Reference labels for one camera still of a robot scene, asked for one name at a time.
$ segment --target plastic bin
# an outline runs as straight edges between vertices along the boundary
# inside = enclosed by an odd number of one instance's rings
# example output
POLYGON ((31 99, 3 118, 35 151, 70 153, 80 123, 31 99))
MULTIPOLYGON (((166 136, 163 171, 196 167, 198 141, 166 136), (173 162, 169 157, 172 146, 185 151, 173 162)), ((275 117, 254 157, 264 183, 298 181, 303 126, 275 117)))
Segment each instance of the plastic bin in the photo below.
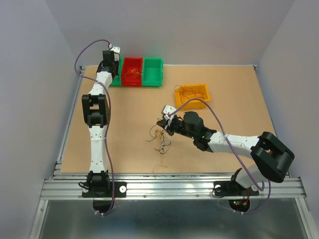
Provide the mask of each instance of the plastic bin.
POLYGON ((118 73, 119 75, 114 77, 113 82, 111 83, 110 86, 121 86, 121 73, 122 73, 122 66, 123 66, 123 57, 120 58, 120 62, 119 62, 119 70, 118 73))
MULTIPOLYGON (((195 84, 195 85, 183 85, 179 86, 178 89, 175 89, 175 99, 177 107, 179 108, 182 104, 184 104, 189 99, 200 98, 205 102, 210 101, 210 96, 208 92, 208 88, 206 84, 195 84)), ((184 106, 183 110, 189 109, 197 109, 197 108, 205 108, 206 105, 201 101, 191 101, 186 106, 184 106)))
POLYGON ((163 60, 144 58, 142 86, 161 86, 163 81, 163 60))
POLYGON ((142 85, 143 58, 124 57, 121 73, 122 86, 142 85))

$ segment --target red bin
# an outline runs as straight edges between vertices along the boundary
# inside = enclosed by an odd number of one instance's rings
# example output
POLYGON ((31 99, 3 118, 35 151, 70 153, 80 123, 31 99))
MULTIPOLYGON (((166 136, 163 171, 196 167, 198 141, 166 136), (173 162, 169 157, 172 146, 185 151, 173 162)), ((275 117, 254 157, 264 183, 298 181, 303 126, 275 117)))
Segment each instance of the red bin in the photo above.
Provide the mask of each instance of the red bin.
POLYGON ((122 86, 142 85, 143 58, 124 57, 121 80, 122 86))

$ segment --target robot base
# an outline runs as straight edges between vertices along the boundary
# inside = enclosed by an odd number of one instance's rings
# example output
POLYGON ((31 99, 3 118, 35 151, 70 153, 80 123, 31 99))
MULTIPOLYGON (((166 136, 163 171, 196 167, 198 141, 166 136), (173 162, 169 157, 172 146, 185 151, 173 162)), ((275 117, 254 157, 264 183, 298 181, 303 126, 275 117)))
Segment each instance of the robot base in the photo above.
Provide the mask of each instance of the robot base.
MULTIPOLYGON (((116 198, 125 198, 126 197, 126 182, 117 182, 115 181, 115 197, 116 198)), ((84 189, 82 191, 82 197, 83 198, 111 198, 112 197, 112 184, 110 184, 110 190, 99 190, 99 191, 93 191, 93 190, 86 190, 84 189)))
MULTIPOLYGON (((214 185, 216 185, 216 189, 213 190, 216 198, 223 198, 223 197, 236 197, 240 196, 243 197, 246 193, 246 190, 239 191, 229 187, 229 181, 215 181, 214 185)), ((259 191, 254 191, 252 188, 247 188, 249 190, 250 196, 258 196, 259 191)))

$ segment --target black mount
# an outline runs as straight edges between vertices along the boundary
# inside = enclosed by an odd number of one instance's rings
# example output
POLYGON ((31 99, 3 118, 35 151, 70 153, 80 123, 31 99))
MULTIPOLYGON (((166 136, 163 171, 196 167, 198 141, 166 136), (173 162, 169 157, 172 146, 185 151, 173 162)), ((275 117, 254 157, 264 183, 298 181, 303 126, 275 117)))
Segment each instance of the black mount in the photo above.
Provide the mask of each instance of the black mount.
MULTIPOLYGON (((118 198, 126 197, 126 191, 121 192, 120 187, 127 185, 126 182, 115 181, 114 193, 118 198)), ((80 187, 86 189, 82 192, 83 198, 111 198, 113 186, 110 181, 108 172, 101 171, 101 173, 89 172, 86 182, 79 183, 80 187)))

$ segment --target transparent panel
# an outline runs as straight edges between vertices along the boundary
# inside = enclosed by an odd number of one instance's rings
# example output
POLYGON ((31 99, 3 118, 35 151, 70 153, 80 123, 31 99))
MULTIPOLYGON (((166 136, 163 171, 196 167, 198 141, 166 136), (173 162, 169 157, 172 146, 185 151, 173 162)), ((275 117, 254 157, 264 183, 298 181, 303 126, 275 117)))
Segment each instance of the transparent panel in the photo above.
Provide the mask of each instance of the transparent panel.
MULTIPOLYGON (((252 200, 251 208, 264 200, 252 200)), ((226 206, 227 200, 220 200, 226 206)), ((307 238, 294 199, 271 199, 261 211, 239 215, 216 200, 117 201, 105 217, 92 201, 50 201, 43 239, 303 239, 307 238)))

